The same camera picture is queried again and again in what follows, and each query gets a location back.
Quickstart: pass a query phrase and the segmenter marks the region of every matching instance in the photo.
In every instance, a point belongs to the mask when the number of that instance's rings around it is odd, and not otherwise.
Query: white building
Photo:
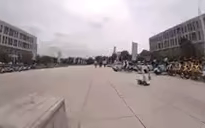
[[[204,35],[199,17],[192,18],[169,28],[149,39],[150,51],[163,57],[180,55],[179,40],[185,37],[204,53]]]
[[[18,59],[25,53],[37,55],[37,37],[0,20],[0,51]]]

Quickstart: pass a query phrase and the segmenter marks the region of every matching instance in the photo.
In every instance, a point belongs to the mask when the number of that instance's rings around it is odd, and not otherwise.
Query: tall tower
[[[114,49],[113,49],[113,54],[114,54],[114,53],[116,53],[116,46],[114,46]]]
[[[138,43],[132,42],[132,60],[136,61],[138,55]]]

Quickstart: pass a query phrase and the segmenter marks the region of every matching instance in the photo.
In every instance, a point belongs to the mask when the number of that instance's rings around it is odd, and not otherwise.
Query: concrete ledge
[[[68,128],[61,98],[30,95],[0,108],[0,127]]]

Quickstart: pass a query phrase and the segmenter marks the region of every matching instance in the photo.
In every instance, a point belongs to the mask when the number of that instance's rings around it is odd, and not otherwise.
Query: concrete ground
[[[66,100],[71,128],[205,128],[205,83],[73,66],[0,74],[0,106],[30,93]]]

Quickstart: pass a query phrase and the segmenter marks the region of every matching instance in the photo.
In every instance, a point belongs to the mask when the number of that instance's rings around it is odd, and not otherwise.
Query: sky
[[[149,49],[149,37],[197,15],[198,0],[0,0],[1,20],[36,35],[39,54],[63,57]]]

